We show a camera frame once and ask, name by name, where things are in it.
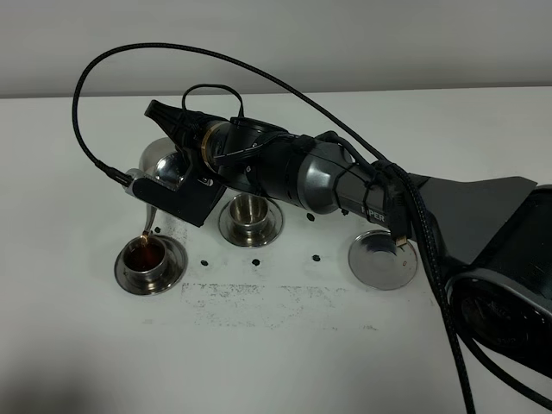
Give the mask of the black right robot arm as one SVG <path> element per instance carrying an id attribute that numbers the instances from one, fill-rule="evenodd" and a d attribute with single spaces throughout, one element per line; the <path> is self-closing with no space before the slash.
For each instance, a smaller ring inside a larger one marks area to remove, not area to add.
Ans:
<path id="1" fill-rule="evenodd" d="M 343 210 L 417 239 L 415 187 L 433 233 L 448 300 L 483 346 L 551 373 L 551 189 L 508 177 L 458 182 L 402 178 L 366 162 L 334 132 L 316 137 L 243 116 L 223 119 L 153 101 L 146 116 L 198 176 L 156 203 L 188 223 L 216 202 L 212 187 L 272 198 L 318 215 Z"/>

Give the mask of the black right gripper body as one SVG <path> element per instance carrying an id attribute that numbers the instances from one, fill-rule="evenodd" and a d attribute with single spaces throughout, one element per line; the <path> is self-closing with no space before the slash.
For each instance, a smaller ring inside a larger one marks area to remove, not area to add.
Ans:
<path id="1" fill-rule="evenodd" d="M 216 118 L 214 116 L 201 111 L 172 107 L 157 100 L 151 101 L 145 116 L 160 127 L 165 137 L 173 142 L 175 148 L 188 162 L 186 173 L 194 168 L 205 177 L 215 179 Z"/>

